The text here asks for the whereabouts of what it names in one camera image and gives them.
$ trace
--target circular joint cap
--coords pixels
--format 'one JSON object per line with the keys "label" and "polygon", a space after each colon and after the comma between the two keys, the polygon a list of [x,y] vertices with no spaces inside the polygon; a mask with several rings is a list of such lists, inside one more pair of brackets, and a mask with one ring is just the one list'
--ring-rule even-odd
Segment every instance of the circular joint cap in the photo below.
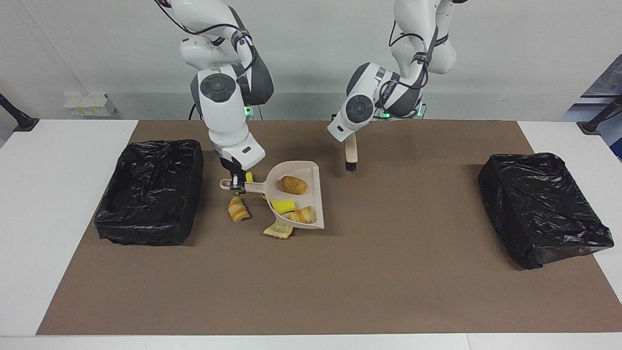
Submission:
{"label": "circular joint cap", "polygon": [[235,80],[227,74],[212,74],[205,77],[201,82],[201,92],[205,97],[214,102],[228,101],[235,89]]}
{"label": "circular joint cap", "polygon": [[373,113],[374,104],[367,96],[354,96],[346,104],[346,114],[352,123],[362,123],[371,118]]}

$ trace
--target dustpan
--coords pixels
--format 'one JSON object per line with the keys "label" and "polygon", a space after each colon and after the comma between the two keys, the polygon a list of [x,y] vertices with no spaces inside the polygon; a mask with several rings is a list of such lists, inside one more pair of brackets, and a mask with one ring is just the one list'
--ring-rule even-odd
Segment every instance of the dustpan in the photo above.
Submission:
{"label": "dustpan", "polygon": [[[281,179],[283,176],[295,176],[303,179],[309,188],[305,194],[289,194],[282,191]],[[224,179],[220,181],[220,188],[229,191],[231,180]],[[323,229],[324,213],[322,210],[322,192],[320,191],[320,167],[310,161],[289,161],[280,163],[268,173],[265,182],[246,182],[246,192],[263,193],[272,210],[274,216],[282,221],[285,225],[296,227],[298,229]],[[301,222],[291,221],[283,215],[279,215],[270,201],[286,201],[293,200],[296,209],[312,206],[315,222],[312,224],[303,224]]]}

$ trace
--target black plastic bag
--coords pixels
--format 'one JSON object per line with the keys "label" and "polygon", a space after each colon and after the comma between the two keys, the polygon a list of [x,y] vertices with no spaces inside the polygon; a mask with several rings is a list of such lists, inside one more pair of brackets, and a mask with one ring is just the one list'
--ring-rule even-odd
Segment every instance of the black plastic bag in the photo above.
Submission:
{"label": "black plastic bag", "polygon": [[523,268],[613,247],[611,232],[554,154],[494,155],[478,180],[495,231]]}
{"label": "black plastic bag", "polygon": [[123,245],[182,244],[192,230],[202,180],[198,141],[129,144],[95,215],[100,238]]}

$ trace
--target brown tabletop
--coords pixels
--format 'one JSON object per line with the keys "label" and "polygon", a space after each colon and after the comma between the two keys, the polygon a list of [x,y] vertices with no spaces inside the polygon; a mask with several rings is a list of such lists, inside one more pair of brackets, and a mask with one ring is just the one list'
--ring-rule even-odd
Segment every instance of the brown tabletop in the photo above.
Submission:
{"label": "brown tabletop", "polygon": [[532,153],[511,121],[372,123],[355,173],[322,121],[250,123],[266,158],[320,166],[325,230],[279,240],[258,195],[234,224],[228,173],[200,121],[140,121],[131,142],[196,139],[205,173],[179,247],[115,245],[87,228],[38,334],[567,333],[622,331],[622,305],[592,256],[524,271],[485,214],[477,174]]}

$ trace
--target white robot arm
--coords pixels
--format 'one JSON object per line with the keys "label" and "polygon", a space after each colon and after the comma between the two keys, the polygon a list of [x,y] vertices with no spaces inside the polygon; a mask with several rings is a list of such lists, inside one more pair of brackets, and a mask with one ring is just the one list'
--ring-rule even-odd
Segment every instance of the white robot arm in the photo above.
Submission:
{"label": "white robot arm", "polygon": [[[352,76],[346,101],[329,132],[339,141],[350,138],[369,124],[377,108],[392,116],[412,113],[420,102],[420,91],[429,79],[429,72],[447,73],[455,63],[455,51],[448,41],[448,27],[453,4],[467,0],[396,0],[393,6],[396,25],[403,33],[389,40],[391,52],[400,73],[386,70],[374,63],[364,64]],[[347,163],[355,163],[356,155],[346,154]]]}
{"label": "white robot arm", "polygon": [[199,70],[191,83],[192,96],[221,164],[231,173],[231,188],[243,191],[246,170],[266,155],[248,130],[244,107],[261,105],[272,96],[270,72],[236,11],[222,1],[154,1],[194,35],[180,45],[186,63]]}

